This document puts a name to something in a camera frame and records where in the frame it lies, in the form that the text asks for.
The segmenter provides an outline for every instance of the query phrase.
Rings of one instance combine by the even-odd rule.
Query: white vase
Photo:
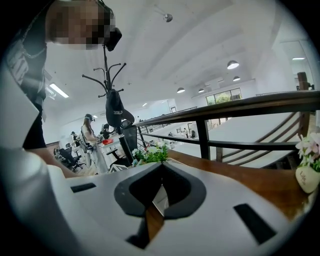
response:
[[[320,172],[316,172],[310,166],[298,167],[295,171],[295,177],[306,193],[313,192],[320,183]]]

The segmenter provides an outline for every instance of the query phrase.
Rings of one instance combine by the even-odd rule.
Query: fluorescent light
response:
[[[58,86],[56,86],[54,83],[49,85],[52,89],[54,89],[58,94],[60,94],[64,98],[69,98],[67,94],[65,94]]]

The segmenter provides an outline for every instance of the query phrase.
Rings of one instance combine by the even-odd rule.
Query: black rectangular slot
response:
[[[87,183],[87,184],[82,184],[82,185],[78,185],[78,186],[72,186],[71,190],[73,191],[73,193],[78,193],[78,192],[89,190],[89,189],[92,189],[95,187],[96,187],[95,184]]]
[[[248,204],[239,204],[233,208],[260,245],[276,234]]]

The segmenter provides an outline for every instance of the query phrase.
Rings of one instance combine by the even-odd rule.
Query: black cap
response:
[[[127,110],[120,99],[119,92],[112,89],[105,103],[105,117],[108,124],[112,127],[120,127],[122,120],[128,120],[130,123],[135,122],[134,116]]]

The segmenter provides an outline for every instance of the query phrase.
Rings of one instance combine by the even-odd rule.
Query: wooden handrail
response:
[[[229,117],[245,117],[320,109],[320,91],[293,91],[259,97],[237,99],[188,111],[159,116],[136,126],[170,124]]]

